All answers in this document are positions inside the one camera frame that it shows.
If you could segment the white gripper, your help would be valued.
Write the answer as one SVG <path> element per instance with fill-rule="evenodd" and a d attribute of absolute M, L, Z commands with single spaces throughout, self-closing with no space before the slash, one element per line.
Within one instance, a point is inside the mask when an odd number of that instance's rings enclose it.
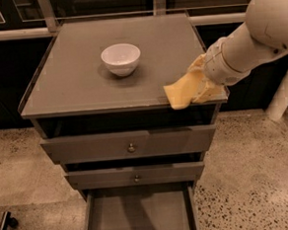
<path fill-rule="evenodd" d="M 199 83 L 191 100 L 194 104 L 222 99 L 225 95 L 223 86 L 235 85 L 250 74 L 238 72 L 226 62 L 222 48 L 226 40 L 219 38 L 187 68 L 188 72 L 203 70 L 205 77 L 209 79 Z"/>

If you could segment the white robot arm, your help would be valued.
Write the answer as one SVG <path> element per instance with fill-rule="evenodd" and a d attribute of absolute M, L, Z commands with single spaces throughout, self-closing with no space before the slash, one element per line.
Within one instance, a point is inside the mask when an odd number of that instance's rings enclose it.
<path fill-rule="evenodd" d="M 193 100 L 211 101 L 221 86 L 234 85 L 261 64 L 288 54 L 288 0 L 252 0 L 245 21 L 207 48 L 203 81 Z"/>

